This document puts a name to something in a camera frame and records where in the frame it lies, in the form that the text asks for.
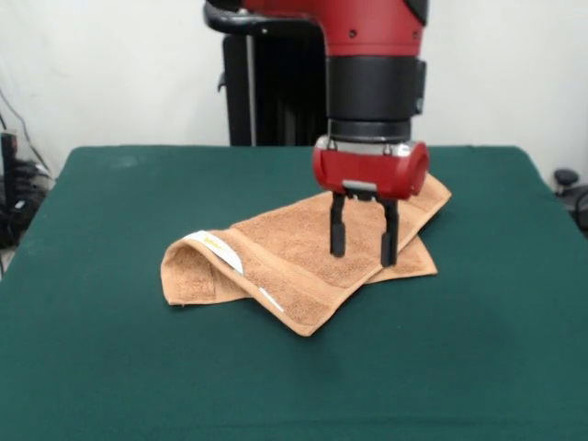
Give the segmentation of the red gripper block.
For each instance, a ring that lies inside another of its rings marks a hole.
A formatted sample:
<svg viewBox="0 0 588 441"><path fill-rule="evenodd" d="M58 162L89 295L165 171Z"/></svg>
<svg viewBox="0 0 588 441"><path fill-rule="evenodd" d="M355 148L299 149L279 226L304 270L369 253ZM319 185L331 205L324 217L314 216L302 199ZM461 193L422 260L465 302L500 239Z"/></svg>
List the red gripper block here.
<svg viewBox="0 0 588 441"><path fill-rule="evenodd" d="M420 193L428 173L429 153L422 141L361 143L318 140L312 168L318 184L333 192L330 208L330 254L345 255L345 193L363 192L379 197L384 209L385 232L380 262L395 266L398 252L399 212L396 199Z"/></svg>

